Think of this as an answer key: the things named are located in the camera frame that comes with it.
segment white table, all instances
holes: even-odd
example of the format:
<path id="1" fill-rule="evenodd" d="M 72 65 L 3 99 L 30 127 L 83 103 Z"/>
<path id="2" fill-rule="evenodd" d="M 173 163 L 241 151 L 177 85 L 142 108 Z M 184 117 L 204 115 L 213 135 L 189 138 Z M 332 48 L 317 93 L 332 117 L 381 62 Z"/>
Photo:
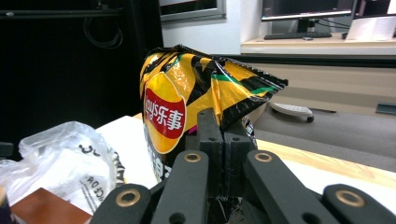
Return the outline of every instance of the white table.
<path id="1" fill-rule="evenodd" d="M 141 118 L 126 116 L 104 125 L 97 132 L 120 154 L 128 183 L 148 189 L 157 184 Z M 326 186 L 346 184 L 365 191 L 396 214 L 395 173 L 260 140 L 258 145 L 259 149 L 279 156 L 307 188 L 322 194 Z"/>

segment table surface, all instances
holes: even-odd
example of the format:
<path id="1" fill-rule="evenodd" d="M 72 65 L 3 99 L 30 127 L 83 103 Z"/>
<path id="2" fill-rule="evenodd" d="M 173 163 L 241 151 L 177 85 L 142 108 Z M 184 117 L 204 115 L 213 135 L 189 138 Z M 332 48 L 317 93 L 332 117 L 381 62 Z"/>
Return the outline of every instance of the table surface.
<path id="1" fill-rule="evenodd" d="M 97 132 L 119 153 L 128 183 L 149 189 L 157 184 L 140 115 L 114 120 Z M 261 140 L 258 147 L 274 152 L 307 188 L 317 193 L 329 185 L 346 184 L 370 194 L 396 215 L 396 173 Z"/>
<path id="2" fill-rule="evenodd" d="M 332 37 L 306 41 L 301 38 L 264 40 L 259 36 L 242 43 L 241 53 L 395 55 L 396 38 L 390 41 L 357 41 L 342 39 L 341 33 L 334 33 Z"/>

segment lay's chip bag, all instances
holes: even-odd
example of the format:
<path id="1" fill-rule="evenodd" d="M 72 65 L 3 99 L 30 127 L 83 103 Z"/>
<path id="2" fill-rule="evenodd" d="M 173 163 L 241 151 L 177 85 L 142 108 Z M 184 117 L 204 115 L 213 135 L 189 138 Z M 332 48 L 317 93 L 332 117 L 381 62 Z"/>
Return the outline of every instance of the lay's chip bag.
<path id="1" fill-rule="evenodd" d="M 213 108 L 222 130 L 266 103 L 287 80 L 238 61 L 178 45 L 155 49 L 140 74 L 148 153 L 159 181 L 170 175 L 185 136 L 195 134 L 197 114 Z"/>

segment gray floor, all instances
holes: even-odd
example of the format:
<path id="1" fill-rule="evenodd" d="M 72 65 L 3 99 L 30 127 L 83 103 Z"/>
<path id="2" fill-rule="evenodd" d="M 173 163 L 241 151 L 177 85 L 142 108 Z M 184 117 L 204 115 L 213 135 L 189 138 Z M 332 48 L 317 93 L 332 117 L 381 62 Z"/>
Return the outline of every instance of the gray floor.
<path id="1" fill-rule="evenodd" d="M 254 123 L 258 139 L 396 172 L 396 119 L 312 110 L 315 120 L 274 113 Z"/>

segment red logo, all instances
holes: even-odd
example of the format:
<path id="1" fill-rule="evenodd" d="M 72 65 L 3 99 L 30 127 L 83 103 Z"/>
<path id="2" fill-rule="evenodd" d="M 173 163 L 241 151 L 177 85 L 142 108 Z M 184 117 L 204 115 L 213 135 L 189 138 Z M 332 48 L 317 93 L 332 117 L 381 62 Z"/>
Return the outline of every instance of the red logo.
<path id="1" fill-rule="evenodd" d="M 146 119 L 163 136 L 176 139 L 183 134 L 186 120 L 186 106 L 183 98 L 176 103 L 168 102 L 147 88 L 145 113 Z"/>

